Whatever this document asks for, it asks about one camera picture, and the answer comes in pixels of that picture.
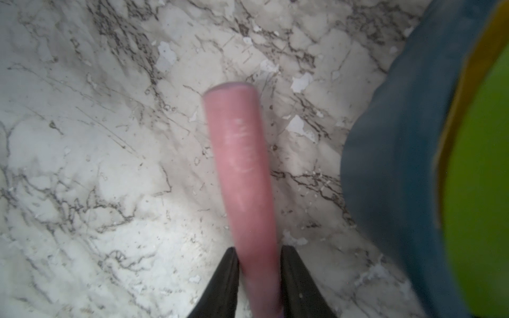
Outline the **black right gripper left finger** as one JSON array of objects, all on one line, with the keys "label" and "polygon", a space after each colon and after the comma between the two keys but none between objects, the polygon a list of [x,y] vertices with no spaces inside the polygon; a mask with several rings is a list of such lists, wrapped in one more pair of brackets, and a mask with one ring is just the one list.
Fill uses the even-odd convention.
[{"label": "black right gripper left finger", "polygon": [[229,247],[188,318],[234,318],[237,309],[240,267],[237,252]]}]

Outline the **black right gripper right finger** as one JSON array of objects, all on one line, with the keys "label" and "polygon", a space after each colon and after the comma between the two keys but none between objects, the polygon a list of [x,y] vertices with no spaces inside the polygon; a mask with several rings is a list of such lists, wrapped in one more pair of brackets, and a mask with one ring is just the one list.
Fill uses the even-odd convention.
[{"label": "black right gripper right finger", "polygon": [[293,246],[281,248],[280,273],[285,318],[336,317]]}]

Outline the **purple shovel pink handle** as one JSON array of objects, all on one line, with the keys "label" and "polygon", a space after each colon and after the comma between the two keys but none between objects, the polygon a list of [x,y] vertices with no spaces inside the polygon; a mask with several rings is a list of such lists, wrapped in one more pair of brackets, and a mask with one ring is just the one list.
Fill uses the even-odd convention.
[{"label": "purple shovel pink handle", "polygon": [[279,317],[280,249],[257,89],[241,82],[203,96],[229,228],[253,317]]}]

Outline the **green trowel yellow handle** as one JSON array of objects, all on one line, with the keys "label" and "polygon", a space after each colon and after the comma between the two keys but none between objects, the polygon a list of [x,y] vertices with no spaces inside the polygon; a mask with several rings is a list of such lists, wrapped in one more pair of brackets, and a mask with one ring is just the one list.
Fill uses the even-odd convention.
[{"label": "green trowel yellow handle", "polygon": [[445,247],[468,313],[508,316],[508,50],[470,102],[449,157]]}]

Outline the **yellow plastic scoop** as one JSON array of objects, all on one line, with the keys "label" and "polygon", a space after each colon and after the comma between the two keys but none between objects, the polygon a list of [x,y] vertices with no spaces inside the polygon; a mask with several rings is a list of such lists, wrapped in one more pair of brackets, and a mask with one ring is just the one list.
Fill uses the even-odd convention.
[{"label": "yellow plastic scoop", "polygon": [[459,128],[477,91],[508,44],[508,1],[497,1],[477,42],[464,59],[458,76],[440,142],[434,157],[437,172],[437,228],[444,227],[444,187],[451,156]]}]

